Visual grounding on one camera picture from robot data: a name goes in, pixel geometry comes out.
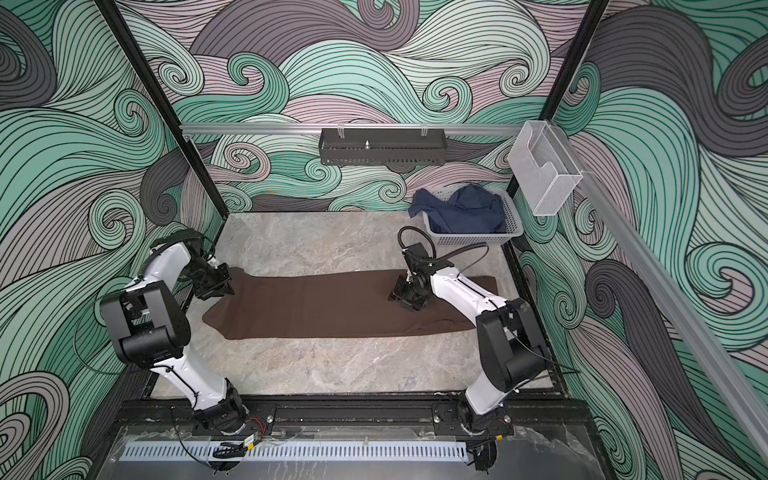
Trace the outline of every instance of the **navy blue cloth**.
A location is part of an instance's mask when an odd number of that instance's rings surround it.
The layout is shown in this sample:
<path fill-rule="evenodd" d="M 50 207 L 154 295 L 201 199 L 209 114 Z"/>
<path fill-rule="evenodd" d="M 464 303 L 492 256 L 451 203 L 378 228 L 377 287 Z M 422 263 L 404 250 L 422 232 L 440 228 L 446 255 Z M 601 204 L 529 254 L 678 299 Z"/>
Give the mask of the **navy blue cloth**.
<path fill-rule="evenodd" d="M 417 190 L 408 213 L 414 217 L 422 211 L 435 233 L 506 233 L 502 199 L 479 185 L 459 188 L 447 202 Z"/>

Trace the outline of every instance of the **white mesh basket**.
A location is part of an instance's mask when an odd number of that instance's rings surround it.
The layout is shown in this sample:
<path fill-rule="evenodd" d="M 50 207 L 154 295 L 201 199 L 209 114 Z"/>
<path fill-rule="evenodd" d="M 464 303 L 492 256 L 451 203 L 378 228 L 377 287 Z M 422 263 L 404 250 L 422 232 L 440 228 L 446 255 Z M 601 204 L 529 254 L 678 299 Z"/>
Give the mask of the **white mesh basket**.
<path fill-rule="evenodd" d="M 437 197 L 438 200 L 446 202 L 451 198 L 451 195 L 461 187 L 464 187 L 464 184 L 451 185 L 450 187 L 444 188 L 427 188 L 427 190 Z M 425 230 L 435 241 L 435 244 L 467 245 L 469 243 L 486 242 L 488 245 L 501 245 L 502 243 L 507 243 L 512 237 L 520 237 L 523 234 L 523 224 L 520 221 L 520 215 L 518 214 L 512 199 L 509 197 L 509 194 L 498 188 L 485 189 L 492 194 L 500 196 L 502 199 L 502 205 L 504 205 L 504 222 L 507 226 L 507 233 L 435 233 L 432 231 L 432 228 L 429 227 L 429 216 L 427 216 L 426 212 L 422 212 Z"/>

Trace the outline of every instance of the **black rail base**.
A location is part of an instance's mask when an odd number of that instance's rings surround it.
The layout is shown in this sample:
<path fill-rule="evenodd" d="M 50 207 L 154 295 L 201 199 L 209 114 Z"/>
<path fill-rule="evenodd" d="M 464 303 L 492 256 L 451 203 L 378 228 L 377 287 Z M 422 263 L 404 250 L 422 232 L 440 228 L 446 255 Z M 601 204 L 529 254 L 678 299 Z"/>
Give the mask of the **black rail base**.
<path fill-rule="evenodd" d="M 104 442 L 103 452 L 94 458 L 91 474 L 96 474 L 107 456 L 111 443 L 124 427 L 156 429 L 191 427 L 193 435 L 210 436 L 213 440 L 234 441 L 260 431 L 275 439 L 308 439 L 322 435 L 329 429 L 349 432 L 395 431 L 413 438 L 430 439 L 441 436 L 455 437 L 472 448 L 497 435 L 514 435 L 515 426 L 530 427 L 550 441 L 568 442 L 564 425 L 583 426 L 569 429 L 577 440 L 591 450 L 603 469 L 605 478 L 615 478 L 611 463 L 602 445 L 597 427 L 586 402 L 576 399 L 553 399 L 536 394 L 521 394 L 505 400 L 502 406 L 484 415 L 485 429 L 480 435 L 470 435 L 462 424 L 461 410 L 466 408 L 462 392 L 397 392 L 369 395 L 327 394 L 288 396 L 242 396 L 253 420 L 246 423 L 238 435 L 223 436 L 206 430 L 194 418 L 190 403 L 179 400 L 129 400 L 117 415 Z"/>

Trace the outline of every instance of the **black metal pole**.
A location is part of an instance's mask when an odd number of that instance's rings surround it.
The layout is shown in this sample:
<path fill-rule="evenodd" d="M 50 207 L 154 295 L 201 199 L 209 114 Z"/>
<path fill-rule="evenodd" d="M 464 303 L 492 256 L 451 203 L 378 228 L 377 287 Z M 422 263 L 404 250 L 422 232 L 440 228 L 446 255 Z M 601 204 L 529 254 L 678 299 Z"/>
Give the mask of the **black metal pole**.
<path fill-rule="evenodd" d="M 208 193 L 210 199 L 214 202 L 216 210 L 218 210 L 222 218 L 226 220 L 229 216 L 229 210 L 227 209 L 227 205 L 224 203 L 224 199 L 221 197 L 219 190 L 216 188 L 216 184 L 210 178 L 208 170 L 205 168 L 205 164 L 203 163 L 203 159 L 200 158 L 200 154 L 197 152 L 194 144 L 191 141 L 186 140 L 184 135 L 181 133 L 181 129 L 179 127 L 181 122 L 179 121 L 179 117 L 176 115 L 174 108 L 165 97 L 165 93 L 160 86 L 160 82 L 157 81 L 157 78 L 152 73 L 152 69 L 147 62 L 147 59 L 144 57 L 144 54 L 141 53 L 139 44 L 131 34 L 131 30 L 128 29 L 128 25 L 125 23 L 123 15 L 120 14 L 120 10 L 118 9 L 117 4 L 115 4 L 114 0 L 95 1 L 99 11 L 101 11 L 101 14 L 104 16 L 104 20 L 107 21 L 109 28 L 112 30 L 112 34 L 118 40 L 118 43 L 123 49 L 125 56 L 128 57 L 128 61 L 131 63 L 131 65 L 133 65 L 139 80 L 141 80 L 141 83 L 147 89 L 147 93 L 154 103 L 154 106 L 157 107 L 157 110 L 160 112 L 160 116 L 163 118 L 168 128 L 170 128 L 170 132 L 173 134 L 176 142 L 179 144 L 181 153 L 184 154 L 190 166 L 192 167 L 192 170 L 195 174 L 197 174 L 197 177 L 203 184 L 203 188 Z"/>
<path fill-rule="evenodd" d="M 589 42 L 592 41 L 594 31 L 598 29 L 598 24 L 601 18 L 603 18 L 605 8 L 608 7 L 608 1 L 592 0 L 589 2 L 587 13 L 584 14 L 584 18 L 581 20 L 576 36 L 571 40 L 571 47 L 565 55 L 563 66 L 554 80 L 554 85 L 552 85 L 552 90 L 549 92 L 546 103 L 544 103 L 544 108 L 541 109 L 541 114 L 538 117 L 539 120 L 550 121 L 554 118 L 554 113 L 558 110 L 565 92 L 571 85 L 571 80 L 576 75 L 579 65 L 581 65 L 581 59 L 587 53 Z"/>

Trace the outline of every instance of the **wave pattern wallpaper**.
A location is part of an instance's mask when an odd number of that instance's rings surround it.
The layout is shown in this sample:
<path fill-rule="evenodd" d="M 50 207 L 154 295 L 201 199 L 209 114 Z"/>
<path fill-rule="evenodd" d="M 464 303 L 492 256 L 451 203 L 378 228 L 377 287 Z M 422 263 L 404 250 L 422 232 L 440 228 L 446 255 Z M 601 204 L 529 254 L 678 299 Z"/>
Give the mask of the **wave pattern wallpaper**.
<path fill-rule="evenodd" d="M 622 0 L 621 10 L 643 0 Z M 588 0 L 118 0 L 182 122 L 535 119 Z M 232 211 L 404 210 L 421 187 L 504 187 L 514 139 L 442 167 L 328 167 L 318 137 L 196 138 Z"/>
<path fill-rule="evenodd" d="M 75 328 L 121 371 L 97 298 L 154 239 L 221 225 L 142 91 L 92 0 L 0 0 L 0 477 L 85 477 L 108 392 L 141 385 L 84 368 Z"/>
<path fill-rule="evenodd" d="M 767 58 L 766 2 L 609 12 L 555 118 L 764 399 Z M 541 218 L 515 200 L 518 258 L 619 478 L 768 478 L 589 199 Z"/>

